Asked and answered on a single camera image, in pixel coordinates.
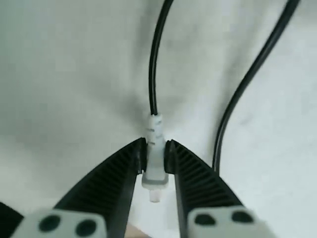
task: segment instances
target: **black cable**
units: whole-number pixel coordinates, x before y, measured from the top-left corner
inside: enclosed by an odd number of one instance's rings
[[[150,65],[149,65],[149,97],[150,97],[150,107],[151,107],[152,115],[158,114],[155,79],[156,79],[157,59],[158,59],[158,53],[159,53],[159,43],[162,37],[165,21],[166,21],[166,18],[172,3],[173,3],[173,0],[164,1],[162,9],[158,17],[158,22],[155,28],[153,42],[152,42]]]
[[[238,88],[234,92],[219,125],[216,140],[214,144],[214,151],[213,151],[213,159],[212,159],[212,168],[213,170],[219,174],[220,170],[220,156],[221,156],[221,146],[222,140],[225,133],[226,126],[230,119],[230,116],[237,105],[240,97],[242,96],[243,92],[252,81],[255,74],[258,72],[259,68],[262,66],[264,61],[266,60],[269,53],[272,51],[273,47],[275,46],[276,42],[282,35],[285,27],[287,26],[288,22],[290,21],[298,3],[300,0],[288,0],[277,24],[275,25],[273,31],[271,32],[269,38],[267,39],[265,45],[261,49],[259,55],[251,65],[250,69],[242,79],[241,83],[239,84]]]

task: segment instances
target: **black wire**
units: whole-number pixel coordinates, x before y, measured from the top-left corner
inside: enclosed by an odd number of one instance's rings
[[[282,35],[285,27],[287,26],[289,20],[291,19],[298,3],[300,0],[288,0],[277,24],[275,25],[273,31],[271,32],[269,38],[267,39],[265,45],[261,49],[259,55],[251,65],[249,71],[246,73],[244,78],[242,79],[241,83],[239,84],[238,88],[234,92],[219,125],[215,145],[214,145],[214,151],[213,151],[213,159],[212,159],[212,168],[213,170],[219,174],[220,170],[220,156],[221,156],[221,146],[222,146],[222,140],[225,133],[226,126],[228,124],[228,121],[230,119],[230,116],[237,105],[240,97],[242,96],[243,92],[255,76],[255,74],[258,72],[259,68],[262,66],[264,61],[266,60],[269,53],[272,51],[273,47],[275,46],[276,42]]]
[[[149,97],[150,97],[150,107],[151,107],[152,115],[158,114],[155,79],[156,79],[157,59],[158,59],[158,53],[159,53],[159,43],[162,37],[164,24],[165,24],[165,21],[166,21],[166,18],[172,3],[173,3],[173,0],[164,1],[162,9],[158,17],[158,22],[155,28],[153,42],[152,42],[150,65],[149,65]]]

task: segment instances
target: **white cloth background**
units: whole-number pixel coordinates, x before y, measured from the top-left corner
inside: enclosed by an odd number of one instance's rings
[[[0,200],[26,215],[144,136],[163,0],[0,1]],[[175,0],[158,58],[166,138],[211,162],[216,126],[285,0]],[[221,176],[280,238],[316,237],[317,1],[302,1],[229,122]],[[130,222],[178,237],[174,184]]]

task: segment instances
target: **white fabric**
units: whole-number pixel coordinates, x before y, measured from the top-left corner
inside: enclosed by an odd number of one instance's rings
[[[143,136],[148,60],[163,0],[0,1],[0,200],[52,207],[104,158]],[[175,0],[158,58],[167,139],[211,162],[224,107],[284,0]],[[239,102],[221,176],[280,238],[316,237],[317,1],[295,17]],[[130,221],[178,237],[174,184]]]

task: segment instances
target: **cable connector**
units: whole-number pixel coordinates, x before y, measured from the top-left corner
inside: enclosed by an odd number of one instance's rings
[[[150,191],[150,201],[159,202],[160,192],[168,185],[164,169],[166,141],[163,135],[162,115],[150,115],[147,126],[147,170],[142,176],[142,187]]]

